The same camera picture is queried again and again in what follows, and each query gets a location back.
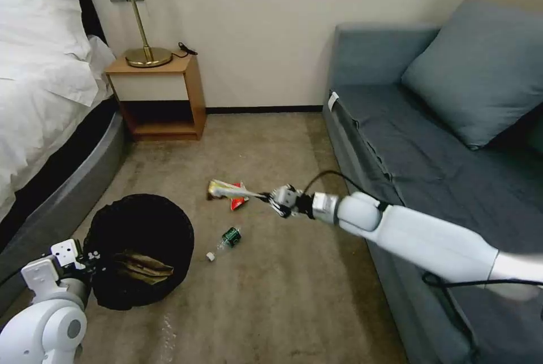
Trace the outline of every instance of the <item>black trash bin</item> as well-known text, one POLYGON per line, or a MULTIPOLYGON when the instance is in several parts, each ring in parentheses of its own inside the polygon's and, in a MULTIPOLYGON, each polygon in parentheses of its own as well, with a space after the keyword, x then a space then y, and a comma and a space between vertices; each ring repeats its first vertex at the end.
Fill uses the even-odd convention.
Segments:
POLYGON ((114 310, 149 305, 166 297, 187 276, 194 230, 184 211, 165 197, 133 194, 100 209, 84 241, 85 255, 100 255, 92 288, 98 304, 114 310), (119 272, 114 256, 134 252, 173 267, 154 284, 119 272))

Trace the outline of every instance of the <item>baseboard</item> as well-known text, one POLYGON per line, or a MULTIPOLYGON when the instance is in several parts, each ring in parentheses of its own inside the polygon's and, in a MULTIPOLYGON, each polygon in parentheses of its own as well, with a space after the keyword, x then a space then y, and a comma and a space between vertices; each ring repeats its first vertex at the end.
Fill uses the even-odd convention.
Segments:
POLYGON ((208 107, 208 114, 265 114, 268 112, 321 112, 322 106, 208 107))

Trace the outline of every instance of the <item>blue throw pillow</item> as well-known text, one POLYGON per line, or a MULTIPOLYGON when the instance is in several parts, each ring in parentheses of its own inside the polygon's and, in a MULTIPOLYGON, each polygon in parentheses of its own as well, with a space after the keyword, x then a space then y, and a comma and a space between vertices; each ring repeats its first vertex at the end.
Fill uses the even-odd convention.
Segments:
POLYGON ((464 0, 402 82, 480 148, 543 102, 543 15, 464 0))

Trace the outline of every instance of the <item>red snack wrapper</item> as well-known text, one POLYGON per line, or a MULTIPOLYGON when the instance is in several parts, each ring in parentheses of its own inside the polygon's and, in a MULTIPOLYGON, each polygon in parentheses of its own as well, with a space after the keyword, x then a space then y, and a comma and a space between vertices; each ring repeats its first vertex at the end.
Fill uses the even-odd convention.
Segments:
MULTIPOLYGON (((243 184, 243 182, 240 182, 240 183, 234 183, 234 186, 237 186, 239 188, 242 188, 242 189, 245 189, 245 185, 243 184)), ((237 198, 233 198, 231 201, 230 201, 230 210, 234 211, 235 209, 243 206, 245 203, 247 203, 249 201, 249 198, 248 197, 237 197, 237 198)))

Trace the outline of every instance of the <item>floor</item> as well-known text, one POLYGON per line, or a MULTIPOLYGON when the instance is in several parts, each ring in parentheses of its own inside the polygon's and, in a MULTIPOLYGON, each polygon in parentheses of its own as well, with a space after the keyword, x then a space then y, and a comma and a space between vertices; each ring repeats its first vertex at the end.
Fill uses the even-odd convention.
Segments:
MULTIPOLYGON (((195 228, 191 268, 155 305, 117 312, 91 300, 79 363, 406 363, 363 240, 255 200, 231 212, 205 199, 212 178, 301 188, 328 168, 320 114, 214 115, 199 142, 134 145, 94 211, 132 193, 168 197, 195 228), (230 226, 242 241, 208 262, 230 226)), ((346 194, 333 176, 313 189, 346 194)))

